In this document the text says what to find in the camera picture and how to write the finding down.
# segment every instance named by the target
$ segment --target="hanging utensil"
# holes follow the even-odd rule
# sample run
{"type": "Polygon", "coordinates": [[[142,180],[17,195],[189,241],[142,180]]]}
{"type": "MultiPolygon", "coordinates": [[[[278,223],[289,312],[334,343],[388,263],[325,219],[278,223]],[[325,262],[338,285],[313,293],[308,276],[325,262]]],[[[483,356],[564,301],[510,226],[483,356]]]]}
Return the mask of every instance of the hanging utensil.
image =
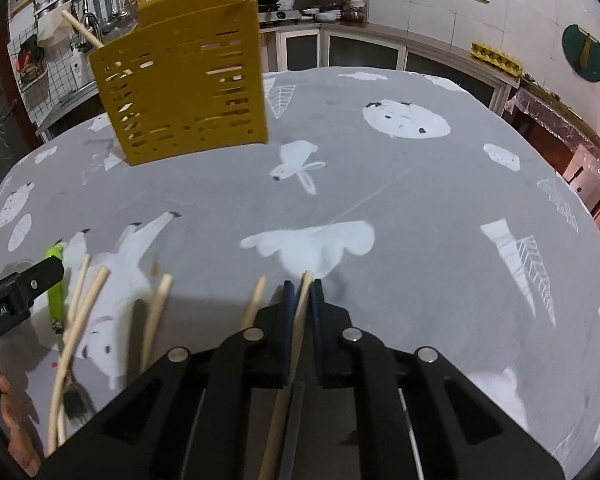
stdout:
{"type": "Polygon", "coordinates": [[[107,20],[102,25],[102,34],[109,34],[120,23],[118,9],[113,8],[113,0],[104,0],[105,10],[107,11],[107,20]]]}
{"type": "MultiPolygon", "coordinates": [[[[98,19],[95,14],[89,11],[89,0],[82,0],[82,19],[80,20],[80,24],[98,38],[99,41],[102,41],[102,33],[100,31],[98,19]]],[[[88,52],[91,49],[91,42],[85,38],[82,30],[80,30],[80,35],[78,37],[78,49],[81,52],[88,52]]]]}
{"type": "Polygon", "coordinates": [[[124,22],[132,20],[138,11],[137,0],[122,0],[123,8],[120,11],[120,19],[124,22]]]}

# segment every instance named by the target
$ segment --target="chopstick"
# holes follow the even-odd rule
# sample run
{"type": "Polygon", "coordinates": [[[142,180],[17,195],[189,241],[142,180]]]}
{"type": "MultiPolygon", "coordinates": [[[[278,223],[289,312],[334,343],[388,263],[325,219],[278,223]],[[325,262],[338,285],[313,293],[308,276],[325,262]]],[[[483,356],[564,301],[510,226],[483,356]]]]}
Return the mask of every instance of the chopstick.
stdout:
{"type": "Polygon", "coordinates": [[[63,9],[61,14],[64,19],[74,26],[76,30],[79,30],[81,33],[83,33],[87,41],[89,41],[89,43],[91,43],[95,48],[102,48],[104,46],[104,44],[98,38],[96,38],[82,23],[76,20],[68,10],[63,9]]]}
{"type": "Polygon", "coordinates": [[[64,388],[64,378],[69,369],[69,362],[71,362],[71,357],[82,336],[82,332],[84,332],[91,309],[93,308],[96,298],[108,276],[109,269],[105,266],[101,266],[96,275],[96,279],[91,283],[87,295],[80,305],[74,326],[72,326],[67,342],[64,345],[64,351],[58,359],[58,370],[56,371],[56,379],[51,394],[49,425],[46,434],[46,447],[49,454],[52,454],[56,450],[58,444],[58,413],[60,410],[62,390],[64,388]]]}
{"type": "Polygon", "coordinates": [[[91,261],[91,255],[85,254],[82,259],[82,265],[80,266],[80,274],[78,274],[78,280],[75,283],[74,294],[71,297],[71,303],[69,304],[69,311],[66,314],[66,326],[67,330],[64,331],[64,339],[68,338],[68,329],[74,323],[75,313],[80,303],[80,297],[82,295],[82,288],[84,286],[84,280],[87,278],[87,270],[89,269],[89,263],[91,261]]]}
{"type": "Polygon", "coordinates": [[[304,338],[304,322],[306,320],[306,310],[309,300],[309,286],[314,279],[314,274],[308,270],[302,276],[302,285],[296,316],[294,317],[294,328],[291,339],[291,370],[288,385],[276,393],[276,402],[273,406],[273,415],[271,415],[271,424],[269,425],[269,434],[267,443],[264,447],[262,462],[260,464],[260,473],[258,480],[270,480],[276,471],[278,456],[280,455],[280,445],[282,444],[282,434],[285,430],[286,414],[289,409],[291,393],[294,380],[296,378],[296,369],[300,359],[302,349],[302,339],[304,338]]]}
{"type": "Polygon", "coordinates": [[[260,276],[256,282],[255,288],[253,289],[253,293],[251,294],[249,304],[244,311],[244,317],[242,318],[240,330],[244,330],[253,325],[253,322],[256,319],[256,314],[262,306],[262,293],[264,292],[265,285],[267,285],[266,277],[260,276]]]}
{"type": "Polygon", "coordinates": [[[158,322],[160,321],[160,316],[164,310],[164,303],[167,301],[171,285],[173,285],[173,276],[165,274],[162,277],[158,291],[154,294],[151,305],[149,306],[149,313],[144,324],[144,334],[142,335],[140,373],[148,368],[151,348],[154,345],[155,332],[158,329],[158,322]]]}

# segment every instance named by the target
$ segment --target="table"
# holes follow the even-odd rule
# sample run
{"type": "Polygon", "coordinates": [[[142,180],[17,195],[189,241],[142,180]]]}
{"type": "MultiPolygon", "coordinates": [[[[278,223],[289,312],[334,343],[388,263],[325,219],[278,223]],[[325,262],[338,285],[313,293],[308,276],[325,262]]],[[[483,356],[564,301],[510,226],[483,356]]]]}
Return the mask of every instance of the table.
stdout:
{"type": "MultiPolygon", "coordinates": [[[[579,198],[448,80],[319,68],[264,86],[267,145],[132,168],[96,118],[0,187],[0,277],[60,238],[74,275],[85,250],[112,270],[74,365],[96,405],[124,382],[130,306],[164,272],[175,282],[156,356],[220,344],[257,277],[269,298],[309,267],[387,346],[438,348],[573,477],[600,443],[600,232],[579,198]]],[[[44,301],[0,340],[39,430],[58,356],[44,301]]]]}

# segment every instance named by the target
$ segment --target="perforated yellow plastic basket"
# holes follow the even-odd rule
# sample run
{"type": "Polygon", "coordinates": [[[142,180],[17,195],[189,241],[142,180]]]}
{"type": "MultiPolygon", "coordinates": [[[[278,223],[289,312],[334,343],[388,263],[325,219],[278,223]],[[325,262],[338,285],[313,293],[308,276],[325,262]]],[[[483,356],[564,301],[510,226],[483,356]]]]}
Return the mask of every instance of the perforated yellow plastic basket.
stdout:
{"type": "Polygon", "coordinates": [[[91,54],[129,164],[267,142],[257,14],[251,0],[152,0],[91,54]]]}

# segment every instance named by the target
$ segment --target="finger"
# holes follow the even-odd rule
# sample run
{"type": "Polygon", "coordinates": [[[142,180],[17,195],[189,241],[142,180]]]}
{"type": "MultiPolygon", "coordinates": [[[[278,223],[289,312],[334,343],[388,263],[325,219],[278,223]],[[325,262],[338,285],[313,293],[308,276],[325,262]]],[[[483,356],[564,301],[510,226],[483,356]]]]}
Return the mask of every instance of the finger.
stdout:
{"type": "Polygon", "coordinates": [[[16,405],[9,394],[0,396],[0,414],[7,428],[11,431],[20,429],[20,419],[18,418],[16,405]]]}
{"type": "Polygon", "coordinates": [[[11,383],[7,380],[4,374],[0,373],[0,392],[8,394],[11,392],[11,383]]]}
{"type": "Polygon", "coordinates": [[[40,457],[33,447],[31,439],[26,431],[11,431],[11,440],[9,442],[9,453],[13,456],[18,465],[28,474],[34,474],[40,468],[40,457]]]}
{"type": "Polygon", "coordinates": [[[31,462],[29,462],[29,466],[25,468],[24,471],[26,471],[29,476],[35,476],[38,474],[40,465],[40,457],[36,453],[36,455],[31,459],[31,462]]]}

